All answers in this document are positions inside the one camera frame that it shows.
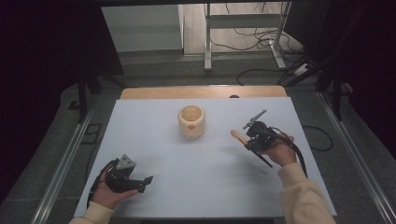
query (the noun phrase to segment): cylindrical container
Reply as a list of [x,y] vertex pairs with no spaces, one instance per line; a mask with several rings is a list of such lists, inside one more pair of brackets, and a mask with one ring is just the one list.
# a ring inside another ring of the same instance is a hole
[[200,137],[205,132],[205,111],[198,105],[186,105],[177,115],[180,133],[188,138]]

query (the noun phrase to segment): person's left hand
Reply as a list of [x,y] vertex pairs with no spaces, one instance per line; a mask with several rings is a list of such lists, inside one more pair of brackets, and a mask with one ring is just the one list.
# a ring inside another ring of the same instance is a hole
[[98,188],[93,194],[92,201],[99,203],[107,208],[114,209],[121,200],[135,196],[138,191],[137,189],[132,189],[125,191],[123,193],[116,193],[111,190],[106,184],[107,171],[112,167],[109,165],[107,169],[102,173]]

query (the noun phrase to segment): white wall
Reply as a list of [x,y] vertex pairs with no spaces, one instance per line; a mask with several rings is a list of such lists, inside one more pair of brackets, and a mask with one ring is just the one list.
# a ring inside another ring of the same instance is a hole
[[177,6],[102,7],[102,11],[117,52],[183,48]]

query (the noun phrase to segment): white tabletop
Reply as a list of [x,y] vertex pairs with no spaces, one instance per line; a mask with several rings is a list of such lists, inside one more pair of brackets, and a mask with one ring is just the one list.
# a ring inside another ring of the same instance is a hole
[[[178,131],[177,113],[184,105],[206,112],[206,131],[198,139]],[[259,120],[295,137],[308,177],[336,215],[291,99],[276,97],[118,100],[75,216],[83,216],[100,170],[126,153],[137,163],[132,179],[154,178],[145,193],[121,202],[114,217],[283,217],[280,167],[270,168],[230,135],[236,129],[245,136],[242,127],[264,109]]]

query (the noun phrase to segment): beige sleeve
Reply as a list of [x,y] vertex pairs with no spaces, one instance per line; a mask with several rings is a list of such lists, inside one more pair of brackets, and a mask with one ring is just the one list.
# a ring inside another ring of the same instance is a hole
[[279,170],[281,201],[288,224],[335,223],[328,202],[316,182],[308,180],[300,163]]
[[113,212],[99,203],[90,202],[84,217],[75,217],[70,224],[108,224]]

